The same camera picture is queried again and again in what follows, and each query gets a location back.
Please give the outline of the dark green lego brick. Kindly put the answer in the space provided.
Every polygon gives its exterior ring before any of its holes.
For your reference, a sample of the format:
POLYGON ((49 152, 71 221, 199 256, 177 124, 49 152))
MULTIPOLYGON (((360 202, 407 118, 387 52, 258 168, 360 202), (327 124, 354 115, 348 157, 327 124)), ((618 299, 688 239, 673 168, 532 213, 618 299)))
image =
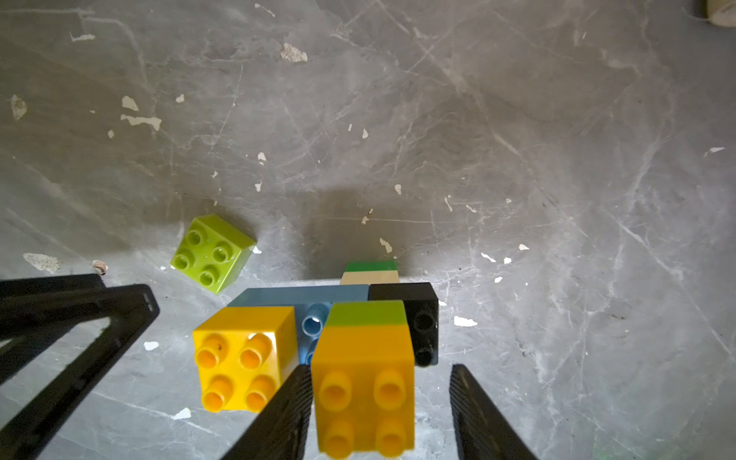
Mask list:
POLYGON ((363 271, 397 271, 397 263, 391 261, 373 261, 373 262, 350 262, 345 268, 345 272, 363 272, 363 271))

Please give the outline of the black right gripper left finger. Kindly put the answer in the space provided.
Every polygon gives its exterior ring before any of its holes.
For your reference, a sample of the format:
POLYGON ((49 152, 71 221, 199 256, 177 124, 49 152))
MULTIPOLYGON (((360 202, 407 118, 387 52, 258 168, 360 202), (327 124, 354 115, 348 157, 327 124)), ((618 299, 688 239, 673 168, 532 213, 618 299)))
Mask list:
POLYGON ((285 459, 305 456, 312 415, 312 373, 298 365, 243 436, 222 459, 285 459))

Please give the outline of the small green lego brick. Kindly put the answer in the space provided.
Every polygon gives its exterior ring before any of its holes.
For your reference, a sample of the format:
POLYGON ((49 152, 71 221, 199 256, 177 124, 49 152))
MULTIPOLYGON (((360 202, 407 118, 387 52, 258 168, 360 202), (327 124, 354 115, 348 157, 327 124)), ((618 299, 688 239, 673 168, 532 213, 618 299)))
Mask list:
POLYGON ((406 325, 406 309, 401 300, 335 303, 326 326, 392 326, 406 325))

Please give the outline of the yellow lego brick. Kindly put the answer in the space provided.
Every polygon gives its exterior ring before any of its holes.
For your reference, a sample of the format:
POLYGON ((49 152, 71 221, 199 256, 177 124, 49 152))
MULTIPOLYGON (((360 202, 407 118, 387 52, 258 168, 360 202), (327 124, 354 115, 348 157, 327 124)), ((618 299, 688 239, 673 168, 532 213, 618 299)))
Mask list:
POLYGON ((226 307, 193 332, 201 402, 261 412, 299 364, 293 307, 226 307))

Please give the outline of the large blue lego brick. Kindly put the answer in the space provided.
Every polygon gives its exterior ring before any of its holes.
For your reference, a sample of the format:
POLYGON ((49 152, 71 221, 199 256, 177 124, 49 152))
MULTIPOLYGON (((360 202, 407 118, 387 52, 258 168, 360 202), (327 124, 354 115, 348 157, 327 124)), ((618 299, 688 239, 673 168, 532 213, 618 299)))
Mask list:
POLYGON ((367 301, 368 293, 368 285, 251 287, 228 307, 293 307, 299 361, 310 365, 333 305, 367 301))

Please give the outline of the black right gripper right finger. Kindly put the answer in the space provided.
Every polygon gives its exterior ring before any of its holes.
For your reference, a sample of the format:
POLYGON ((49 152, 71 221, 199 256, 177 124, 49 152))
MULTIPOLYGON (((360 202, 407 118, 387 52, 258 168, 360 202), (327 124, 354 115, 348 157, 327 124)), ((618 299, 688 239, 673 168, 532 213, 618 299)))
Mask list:
POLYGON ((448 392, 459 459, 536 459, 467 366, 452 366, 448 392))

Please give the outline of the black lego brick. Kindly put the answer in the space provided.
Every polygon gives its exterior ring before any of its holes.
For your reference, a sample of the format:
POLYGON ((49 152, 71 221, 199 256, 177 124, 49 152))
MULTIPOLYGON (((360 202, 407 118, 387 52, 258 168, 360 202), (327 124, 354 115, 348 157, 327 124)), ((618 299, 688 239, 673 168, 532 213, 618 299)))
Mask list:
POLYGON ((439 360, 439 299, 429 282, 377 284, 369 288, 371 301, 404 303, 415 365, 429 367, 439 360))

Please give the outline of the lime green lego brick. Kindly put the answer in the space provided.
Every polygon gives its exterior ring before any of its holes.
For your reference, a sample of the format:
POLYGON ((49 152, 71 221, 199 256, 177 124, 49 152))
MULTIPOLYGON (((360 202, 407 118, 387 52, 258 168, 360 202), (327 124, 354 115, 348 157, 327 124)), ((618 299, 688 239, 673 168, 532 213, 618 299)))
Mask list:
POLYGON ((223 218, 200 216, 182 237, 171 267, 218 294, 236 281, 255 246, 255 240, 223 218))

